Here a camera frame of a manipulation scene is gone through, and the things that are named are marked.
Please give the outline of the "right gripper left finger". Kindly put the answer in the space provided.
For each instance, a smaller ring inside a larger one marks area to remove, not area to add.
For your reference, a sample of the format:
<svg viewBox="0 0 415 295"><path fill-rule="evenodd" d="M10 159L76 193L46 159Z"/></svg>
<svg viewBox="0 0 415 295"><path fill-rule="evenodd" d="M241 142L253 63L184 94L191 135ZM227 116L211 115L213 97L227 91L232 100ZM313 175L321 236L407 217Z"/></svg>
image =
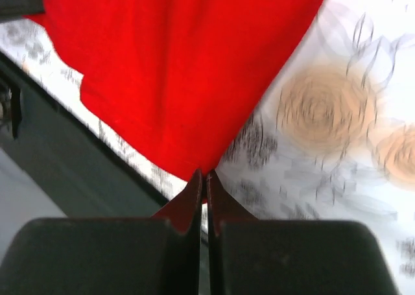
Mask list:
<svg viewBox="0 0 415 295"><path fill-rule="evenodd" d="M203 177L149 218L37 218L1 263L2 294L197 294Z"/></svg>

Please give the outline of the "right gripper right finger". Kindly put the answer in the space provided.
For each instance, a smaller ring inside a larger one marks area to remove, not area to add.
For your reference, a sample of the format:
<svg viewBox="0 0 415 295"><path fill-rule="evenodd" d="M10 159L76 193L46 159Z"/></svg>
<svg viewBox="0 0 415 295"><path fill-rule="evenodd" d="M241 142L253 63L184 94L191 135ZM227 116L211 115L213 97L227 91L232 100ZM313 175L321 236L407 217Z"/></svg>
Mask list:
<svg viewBox="0 0 415 295"><path fill-rule="evenodd" d="M340 220L260 220L206 176L212 294L397 294L377 240Z"/></svg>

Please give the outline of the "red t shirt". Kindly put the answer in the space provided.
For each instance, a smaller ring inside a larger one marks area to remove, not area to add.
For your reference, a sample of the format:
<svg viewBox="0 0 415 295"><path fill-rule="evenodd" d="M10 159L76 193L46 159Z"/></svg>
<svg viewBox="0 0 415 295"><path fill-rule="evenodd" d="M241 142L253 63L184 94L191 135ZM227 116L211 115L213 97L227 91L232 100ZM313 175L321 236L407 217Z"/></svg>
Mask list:
<svg viewBox="0 0 415 295"><path fill-rule="evenodd" d="M214 169L323 0L43 0L80 99L140 154L190 179Z"/></svg>

